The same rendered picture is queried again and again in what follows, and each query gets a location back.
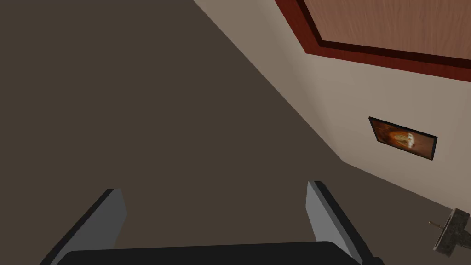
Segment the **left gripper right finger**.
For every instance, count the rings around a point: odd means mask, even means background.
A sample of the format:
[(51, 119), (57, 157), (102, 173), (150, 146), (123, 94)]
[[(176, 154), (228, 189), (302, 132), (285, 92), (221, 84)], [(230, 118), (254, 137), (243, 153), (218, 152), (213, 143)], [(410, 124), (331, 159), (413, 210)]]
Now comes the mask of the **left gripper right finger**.
[(375, 265), (364, 239), (321, 181), (308, 183), (305, 208), (317, 241), (335, 244), (358, 265)]

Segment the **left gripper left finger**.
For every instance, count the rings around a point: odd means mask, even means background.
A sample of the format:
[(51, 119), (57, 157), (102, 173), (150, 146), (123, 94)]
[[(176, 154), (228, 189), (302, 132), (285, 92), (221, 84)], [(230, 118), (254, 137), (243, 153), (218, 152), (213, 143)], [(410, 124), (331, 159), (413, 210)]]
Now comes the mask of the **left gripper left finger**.
[(112, 249), (126, 220), (121, 189), (107, 189), (49, 251), (40, 265), (58, 265), (69, 252)]

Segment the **brown wooden door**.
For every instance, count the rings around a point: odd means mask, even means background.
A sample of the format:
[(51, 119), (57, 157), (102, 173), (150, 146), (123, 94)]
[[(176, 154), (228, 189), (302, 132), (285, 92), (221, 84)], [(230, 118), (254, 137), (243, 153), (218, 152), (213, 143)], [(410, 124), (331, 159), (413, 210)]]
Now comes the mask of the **brown wooden door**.
[(304, 0), (325, 41), (471, 60), (471, 0)]

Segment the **grey stone ceiling lamp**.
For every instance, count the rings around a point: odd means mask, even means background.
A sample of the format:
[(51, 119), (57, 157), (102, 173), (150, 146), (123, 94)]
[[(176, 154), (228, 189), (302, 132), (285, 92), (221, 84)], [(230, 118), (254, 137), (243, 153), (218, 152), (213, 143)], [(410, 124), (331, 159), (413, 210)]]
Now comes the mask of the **grey stone ceiling lamp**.
[(441, 229), (433, 250), (447, 257), (452, 256), (456, 246), (471, 250), (471, 234), (465, 230), (469, 219), (469, 213), (455, 208), (452, 210), (444, 226), (429, 221), (429, 224)]

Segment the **framed orange wall picture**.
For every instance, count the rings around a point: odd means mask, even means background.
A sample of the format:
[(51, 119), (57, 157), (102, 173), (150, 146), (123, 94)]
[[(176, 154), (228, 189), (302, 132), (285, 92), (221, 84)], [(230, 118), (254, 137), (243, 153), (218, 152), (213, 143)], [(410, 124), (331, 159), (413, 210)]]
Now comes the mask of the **framed orange wall picture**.
[(386, 144), (431, 161), (434, 159), (437, 144), (436, 136), (374, 117), (369, 117), (368, 120), (375, 138), (379, 143)]

